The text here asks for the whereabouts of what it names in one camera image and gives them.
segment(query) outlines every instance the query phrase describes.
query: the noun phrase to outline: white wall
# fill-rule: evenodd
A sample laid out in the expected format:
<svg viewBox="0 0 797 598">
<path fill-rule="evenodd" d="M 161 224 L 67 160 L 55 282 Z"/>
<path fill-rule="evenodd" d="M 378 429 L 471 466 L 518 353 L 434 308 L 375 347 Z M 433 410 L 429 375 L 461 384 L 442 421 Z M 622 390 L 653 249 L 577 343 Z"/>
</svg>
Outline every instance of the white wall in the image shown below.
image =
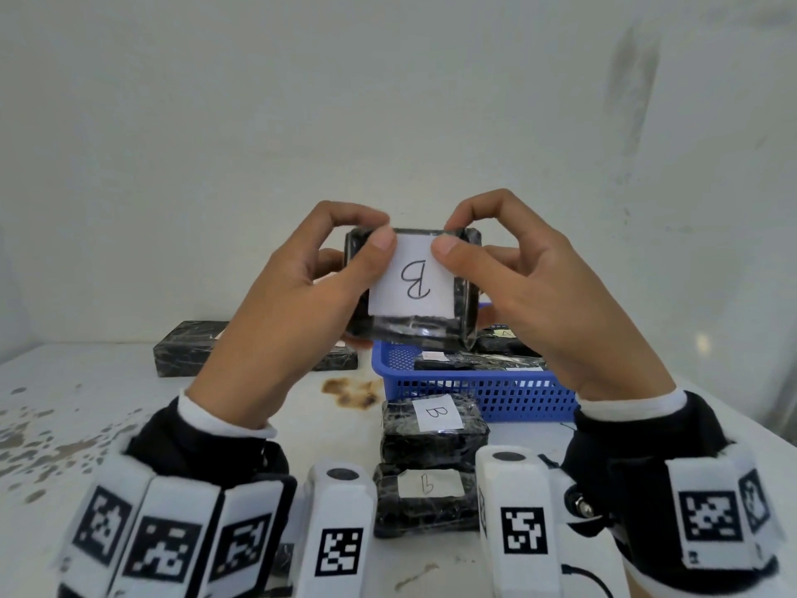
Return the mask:
<svg viewBox="0 0 797 598">
<path fill-rule="evenodd" d="M 572 237 L 675 371 L 752 414 L 774 398 L 797 316 L 781 281 L 797 245 L 794 0 L 0 12 L 6 240 L 48 341 L 154 341 L 228 317 L 320 199 L 434 227 L 507 186 Z M 744 41 L 711 49 L 716 33 Z"/>
<path fill-rule="evenodd" d="M 5 254 L 0 229 L 0 363 L 28 350 L 34 342 L 28 312 L 22 303 L 17 279 Z"/>
</svg>

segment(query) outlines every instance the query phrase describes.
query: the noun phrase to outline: white sleeve cuff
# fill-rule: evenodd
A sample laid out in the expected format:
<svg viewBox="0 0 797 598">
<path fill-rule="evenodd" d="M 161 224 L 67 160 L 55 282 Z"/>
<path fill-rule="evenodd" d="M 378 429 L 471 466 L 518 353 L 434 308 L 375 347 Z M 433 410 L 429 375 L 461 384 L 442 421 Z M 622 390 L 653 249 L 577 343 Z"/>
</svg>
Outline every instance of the white sleeve cuff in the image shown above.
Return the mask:
<svg viewBox="0 0 797 598">
<path fill-rule="evenodd" d="M 664 585 L 658 581 L 640 573 L 636 567 L 632 565 L 623 557 L 623 564 L 626 566 L 626 571 L 633 577 L 633 580 L 639 584 L 639 587 L 649 593 L 653 598 L 695 598 L 696 596 L 705 596 L 705 594 L 690 594 L 683 592 L 679 589 L 671 588 L 669 585 Z M 749 589 L 747 592 L 739 592 L 735 594 L 712 594 L 712 598 L 787 598 L 793 596 L 786 582 L 780 576 L 780 573 L 770 579 L 765 579 L 754 588 Z"/>
<path fill-rule="evenodd" d="M 273 439 L 276 436 L 276 429 L 271 424 L 261 430 L 250 430 L 249 428 L 241 428 L 225 422 L 209 414 L 189 399 L 184 390 L 180 392 L 180 396 L 177 399 L 177 412 L 188 425 L 199 431 L 216 436 L 229 436 L 235 439 Z"/>
<path fill-rule="evenodd" d="M 641 419 L 663 418 L 686 407 L 686 393 L 676 388 L 668 395 L 633 401 L 585 401 L 575 396 L 581 411 L 599 422 L 636 422 Z"/>
</svg>

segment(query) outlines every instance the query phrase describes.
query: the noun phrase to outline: fingernail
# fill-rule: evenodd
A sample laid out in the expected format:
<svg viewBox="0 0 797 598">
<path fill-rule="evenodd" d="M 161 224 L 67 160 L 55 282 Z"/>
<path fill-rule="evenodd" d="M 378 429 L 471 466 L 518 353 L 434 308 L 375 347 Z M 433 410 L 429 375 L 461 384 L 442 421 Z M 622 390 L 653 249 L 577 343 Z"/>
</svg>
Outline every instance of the fingernail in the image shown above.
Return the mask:
<svg viewBox="0 0 797 598">
<path fill-rule="evenodd" d="M 393 245 L 393 241 L 396 239 L 396 233 L 393 232 L 393 227 L 390 225 L 380 226 L 377 230 L 374 230 L 371 233 L 371 236 L 368 238 L 368 241 L 380 250 L 386 252 L 391 248 Z"/>
<path fill-rule="evenodd" d="M 432 241 L 432 249 L 440 256 L 445 256 L 453 249 L 453 246 L 459 243 L 459 239 L 451 235 L 440 235 Z"/>
</svg>

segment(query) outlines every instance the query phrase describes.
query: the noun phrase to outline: black cable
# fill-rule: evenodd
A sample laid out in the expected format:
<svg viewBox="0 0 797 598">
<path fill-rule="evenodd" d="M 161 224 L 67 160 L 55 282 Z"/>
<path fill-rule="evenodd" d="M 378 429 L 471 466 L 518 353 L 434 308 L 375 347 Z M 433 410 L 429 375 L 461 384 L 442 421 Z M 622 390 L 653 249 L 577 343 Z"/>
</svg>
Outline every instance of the black cable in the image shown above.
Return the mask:
<svg viewBox="0 0 797 598">
<path fill-rule="evenodd" d="M 570 564 L 563 564 L 562 565 L 562 574 L 563 575 L 583 575 L 585 577 L 588 577 L 589 579 L 592 579 L 595 583 L 597 583 L 600 586 L 600 588 L 603 590 L 604 593 L 606 593 L 606 596 L 608 596 L 608 598 L 614 598 L 614 596 L 612 595 L 611 591 L 606 586 L 606 584 L 603 583 L 601 578 L 598 577 L 597 575 L 595 575 L 592 571 L 587 571 L 586 569 L 579 569 L 578 567 L 573 567 Z"/>
</svg>

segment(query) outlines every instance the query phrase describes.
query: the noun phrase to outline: blue plastic basket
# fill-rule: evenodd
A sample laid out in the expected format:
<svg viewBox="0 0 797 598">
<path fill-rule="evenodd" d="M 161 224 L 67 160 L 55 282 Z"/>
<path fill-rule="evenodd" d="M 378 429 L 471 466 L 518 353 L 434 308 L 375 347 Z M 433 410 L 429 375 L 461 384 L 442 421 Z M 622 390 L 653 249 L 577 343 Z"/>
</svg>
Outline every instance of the blue plastic basket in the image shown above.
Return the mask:
<svg viewBox="0 0 797 598">
<path fill-rule="evenodd" d="M 389 401 L 459 393 L 473 396 L 488 422 L 568 422 L 575 394 L 551 371 L 415 371 L 422 349 L 375 342 L 372 367 Z"/>
</svg>

